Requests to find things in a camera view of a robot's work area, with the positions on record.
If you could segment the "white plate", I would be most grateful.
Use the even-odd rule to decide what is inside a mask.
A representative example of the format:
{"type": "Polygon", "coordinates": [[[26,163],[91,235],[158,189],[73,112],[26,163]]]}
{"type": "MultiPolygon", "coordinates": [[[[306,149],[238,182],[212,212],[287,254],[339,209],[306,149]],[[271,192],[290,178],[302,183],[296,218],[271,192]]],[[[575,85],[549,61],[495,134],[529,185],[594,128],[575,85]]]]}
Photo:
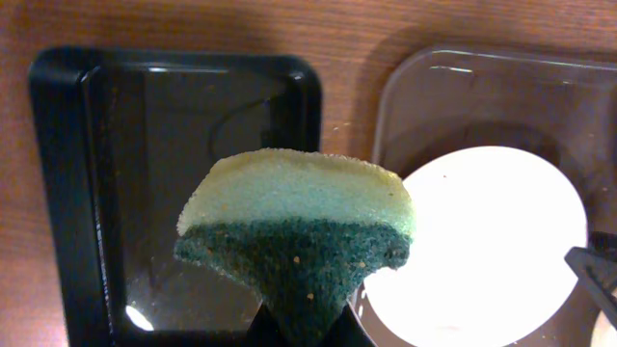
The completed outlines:
{"type": "Polygon", "coordinates": [[[416,206],[408,262],[365,280],[368,302],[415,346],[505,346],[547,322],[577,278],[566,253],[587,243],[574,185],[512,147],[441,156],[404,181],[416,206]]]}
{"type": "Polygon", "coordinates": [[[600,311],[591,334],[590,347],[617,347],[617,331],[600,311]]]}

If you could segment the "green yellow sponge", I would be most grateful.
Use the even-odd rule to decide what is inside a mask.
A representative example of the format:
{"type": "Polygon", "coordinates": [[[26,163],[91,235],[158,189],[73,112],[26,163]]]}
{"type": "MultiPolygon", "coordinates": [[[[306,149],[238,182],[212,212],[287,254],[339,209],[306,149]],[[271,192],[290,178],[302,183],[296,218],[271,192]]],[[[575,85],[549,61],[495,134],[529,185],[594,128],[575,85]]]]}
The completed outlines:
{"type": "Polygon", "coordinates": [[[369,275],[406,264],[401,178],[363,160],[263,148],[219,160],[177,221],[176,259],[250,287],[293,346],[315,346],[369,275]]]}

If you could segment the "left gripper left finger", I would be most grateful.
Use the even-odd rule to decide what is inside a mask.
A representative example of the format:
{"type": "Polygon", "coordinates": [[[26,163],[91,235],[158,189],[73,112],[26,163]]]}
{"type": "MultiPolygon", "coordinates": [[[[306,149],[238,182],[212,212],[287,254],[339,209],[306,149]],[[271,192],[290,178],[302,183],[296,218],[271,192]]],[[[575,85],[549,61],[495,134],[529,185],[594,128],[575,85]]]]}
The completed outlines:
{"type": "Polygon", "coordinates": [[[245,336],[245,347],[284,347],[279,325],[266,305],[261,305],[245,336]]]}

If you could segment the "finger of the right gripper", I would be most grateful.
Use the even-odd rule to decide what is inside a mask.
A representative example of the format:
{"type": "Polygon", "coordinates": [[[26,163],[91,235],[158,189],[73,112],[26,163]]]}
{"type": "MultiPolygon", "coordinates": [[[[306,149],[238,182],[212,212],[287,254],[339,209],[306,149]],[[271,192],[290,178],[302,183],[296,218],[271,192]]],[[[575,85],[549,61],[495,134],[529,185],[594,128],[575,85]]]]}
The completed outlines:
{"type": "Polygon", "coordinates": [[[565,261],[608,322],[616,327],[616,235],[593,231],[587,248],[572,247],[565,261]]]}

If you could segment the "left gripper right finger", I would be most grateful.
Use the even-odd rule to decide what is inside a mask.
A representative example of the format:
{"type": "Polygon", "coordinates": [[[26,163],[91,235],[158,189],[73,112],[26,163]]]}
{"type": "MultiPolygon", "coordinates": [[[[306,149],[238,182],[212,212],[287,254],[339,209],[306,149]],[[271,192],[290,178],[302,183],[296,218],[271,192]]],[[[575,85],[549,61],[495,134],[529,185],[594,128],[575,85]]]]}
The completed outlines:
{"type": "Polygon", "coordinates": [[[330,347],[375,347],[359,317],[347,305],[330,329],[330,347]]]}

